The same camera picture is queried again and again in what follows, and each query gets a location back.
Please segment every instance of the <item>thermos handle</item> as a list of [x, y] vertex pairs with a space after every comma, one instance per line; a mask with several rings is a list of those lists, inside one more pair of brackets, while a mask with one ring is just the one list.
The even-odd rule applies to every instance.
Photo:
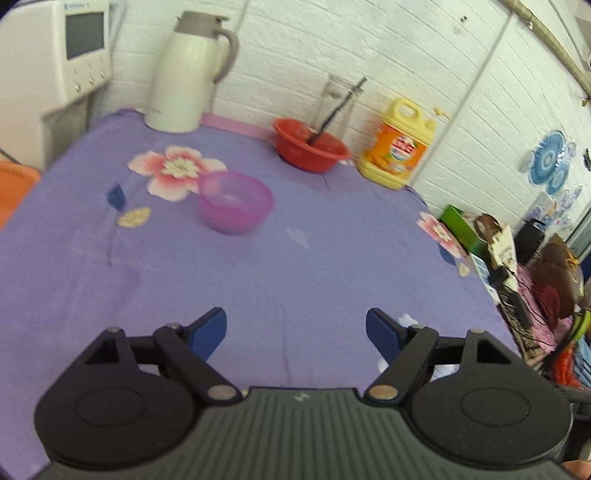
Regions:
[[217, 83], [217, 82], [221, 81], [228, 74], [228, 72], [230, 72], [230, 69], [234, 66], [234, 62], [236, 61], [236, 57], [238, 56], [238, 47], [240, 45], [238, 37], [236, 36], [236, 34], [233, 31], [226, 30], [224, 28], [220, 28], [218, 30], [218, 33], [228, 39], [228, 42], [230, 44], [230, 50], [228, 52], [228, 57], [226, 58], [226, 62], [224, 63], [224, 65], [222, 66], [220, 71], [217, 73], [215, 78], [213, 79], [213, 83]]

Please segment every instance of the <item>purple tablecloth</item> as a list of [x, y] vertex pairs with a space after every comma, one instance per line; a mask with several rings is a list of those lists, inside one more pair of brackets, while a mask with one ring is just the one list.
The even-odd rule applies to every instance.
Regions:
[[[169, 145], [262, 180], [275, 194], [266, 223], [247, 236], [210, 230], [198, 197], [150, 196], [127, 162]], [[128, 207], [149, 206], [141, 228], [119, 229], [106, 192], [120, 183]], [[228, 335], [210, 359], [238, 387], [358, 387], [377, 376], [379, 354], [365, 313], [408, 313], [442, 335], [484, 327], [511, 335], [475, 275], [460, 278], [416, 224], [422, 200], [336, 166], [297, 170], [272, 146], [201, 128], [154, 132], [135, 112], [106, 118], [34, 189], [0, 235], [0, 465], [15, 480], [47, 459], [33, 429], [35, 402], [105, 327], [148, 335], [187, 324], [211, 307], [228, 313]]]

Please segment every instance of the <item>red bowl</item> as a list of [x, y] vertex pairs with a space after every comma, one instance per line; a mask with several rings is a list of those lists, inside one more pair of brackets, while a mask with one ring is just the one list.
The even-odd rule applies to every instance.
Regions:
[[306, 140], [312, 132], [304, 122], [278, 118], [273, 122], [277, 132], [275, 148], [279, 156], [294, 167], [312, 173], [324, 173], [339, 160], [350, 158], [351, 152], [341, 140], [323, 132], [311, 147]]

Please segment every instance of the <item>metal screw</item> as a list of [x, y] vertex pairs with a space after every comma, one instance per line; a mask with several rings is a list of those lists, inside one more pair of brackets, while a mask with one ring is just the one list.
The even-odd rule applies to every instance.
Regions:
[[207, 389], [207, 396], [214, 400], [231, 400], [238, 392], [231, 385], [214, 385]]
[[369, 396], [376, 400], [392, 400], [398, 396], [398, 389], [392, 385], [374, 385], [369, 389]]

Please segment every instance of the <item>pink cloth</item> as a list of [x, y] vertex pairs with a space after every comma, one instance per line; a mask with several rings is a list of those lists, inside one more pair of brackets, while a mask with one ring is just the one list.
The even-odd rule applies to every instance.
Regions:
[[545, 353], [550, 353], [558, 346], [557, 342], [562, 340], [566, 332], [569, 331], [570, 326], [572, 325], [572, 320], [571, 318], [559, 320], [554, 332], [552, 332], [552, 330], [546, 325], [544, 314], [541, 312], [540, 307], [532, 294], [531, 287], [533, 286], [533, 283], [531, 281], [530, 272], [522, 265], [517, 266], [517, 280], [519, 285], [518, 292], [527, 305], [527, 309], [530, 311], [531, 321], [533, 323], [531, 327], [531, 335]]

